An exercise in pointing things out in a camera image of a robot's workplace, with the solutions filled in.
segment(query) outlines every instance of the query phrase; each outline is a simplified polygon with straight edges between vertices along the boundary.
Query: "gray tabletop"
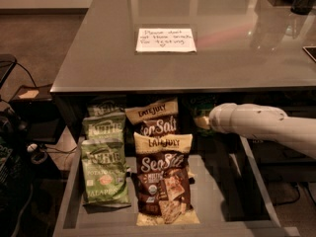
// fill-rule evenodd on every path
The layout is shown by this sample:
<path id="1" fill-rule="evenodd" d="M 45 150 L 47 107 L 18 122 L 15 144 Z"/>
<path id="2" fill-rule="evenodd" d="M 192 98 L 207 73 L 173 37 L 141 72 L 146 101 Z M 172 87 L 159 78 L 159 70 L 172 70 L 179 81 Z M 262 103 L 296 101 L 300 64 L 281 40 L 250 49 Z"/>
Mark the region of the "gray tabletop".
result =
<path id="1" fill-rule="evenodd" d="M 315 88 L 315 9 L 267 0 L 94 0 L 53 83 L 64 93 Z M 189 28 L 197 52 L 135 51 L 139 28 Z"/>

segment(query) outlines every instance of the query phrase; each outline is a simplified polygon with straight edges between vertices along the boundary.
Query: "floor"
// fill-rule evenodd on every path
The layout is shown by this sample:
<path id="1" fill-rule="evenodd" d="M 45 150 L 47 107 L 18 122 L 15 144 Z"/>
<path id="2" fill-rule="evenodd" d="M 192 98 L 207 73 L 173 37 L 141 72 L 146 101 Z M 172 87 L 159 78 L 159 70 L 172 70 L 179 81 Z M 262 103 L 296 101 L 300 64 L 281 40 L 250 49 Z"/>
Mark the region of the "floor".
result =
<path id="1" fill-rule="evenodd" d="M 0 53 L 15 55 L 38 86 L 51 84 L 83 18 L 84 14 L 0 15 Z M 9 101 L 21 85 L 32 86 L 32 81 L 17 66 L 2 87 L 1 98 Z M 0 103 L 0 110 L 6 107 L 5 102 Z M 52 235 L 75 146 L 65 129 L 59 142 L 47 149 L 62 175 L 59 179 L 37 179 L 32 202 L 26 209 L 28 216 L 24 217 L 18 236 Z M 267 188 L 272 201 L 277 203 L 275 209 L 281 225 L 296 226 L 302 237 L 312 237 L 316 235 L 316 207 L 303 185 L 297 186 L 299 199 L 297 189 L 289 182 L 268 182 Z M 309 185 L 316 195 L 316 186 Z"/>

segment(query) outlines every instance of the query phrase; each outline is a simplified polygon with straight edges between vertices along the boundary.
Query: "open drawer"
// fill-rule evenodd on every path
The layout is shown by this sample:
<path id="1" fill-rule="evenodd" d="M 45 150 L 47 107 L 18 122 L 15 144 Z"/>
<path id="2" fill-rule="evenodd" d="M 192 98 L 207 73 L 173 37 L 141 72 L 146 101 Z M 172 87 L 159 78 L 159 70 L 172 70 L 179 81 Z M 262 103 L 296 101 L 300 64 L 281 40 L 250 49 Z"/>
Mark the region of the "open drawer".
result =
<path id="1" fill-rule="evenodd" d="M 200 224 L 137 226 L 135 185 L 127 178 L 131 207 L 83 206 L 80 141 L 55 226 L 54 236 L 299 236 L 282 228 L 247 139 L 197 136 L 190 155 L 196 174 L 192 205 Z M 135 157 L 127 164 L 136 172 Z"/>

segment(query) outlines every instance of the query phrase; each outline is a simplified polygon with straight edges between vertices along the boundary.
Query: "black phone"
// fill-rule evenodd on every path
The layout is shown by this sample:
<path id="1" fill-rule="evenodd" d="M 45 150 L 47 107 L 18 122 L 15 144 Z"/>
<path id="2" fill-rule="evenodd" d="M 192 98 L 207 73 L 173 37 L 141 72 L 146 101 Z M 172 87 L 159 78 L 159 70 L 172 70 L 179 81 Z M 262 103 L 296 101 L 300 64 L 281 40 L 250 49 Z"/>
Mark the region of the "black phone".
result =
<path id="1" fill-rule="evenodd" d="M 304 46 L 303 49 L 316 62 L 316 46 Z"/>

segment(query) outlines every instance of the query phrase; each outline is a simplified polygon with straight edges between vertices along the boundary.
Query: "white robotic arm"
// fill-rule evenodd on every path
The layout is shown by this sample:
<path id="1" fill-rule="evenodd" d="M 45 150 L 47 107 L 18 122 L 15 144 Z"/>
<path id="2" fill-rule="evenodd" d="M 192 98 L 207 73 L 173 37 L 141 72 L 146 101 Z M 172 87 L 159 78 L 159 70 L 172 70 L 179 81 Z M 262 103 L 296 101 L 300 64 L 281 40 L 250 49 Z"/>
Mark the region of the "white robotic arm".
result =
<path id="1" fill-rule="evenodd" d="M 251 139 L 271 140 L 316 159 L 316 119 L 253 104 L 222 104 L 209 113 L 210 128 Z"/>

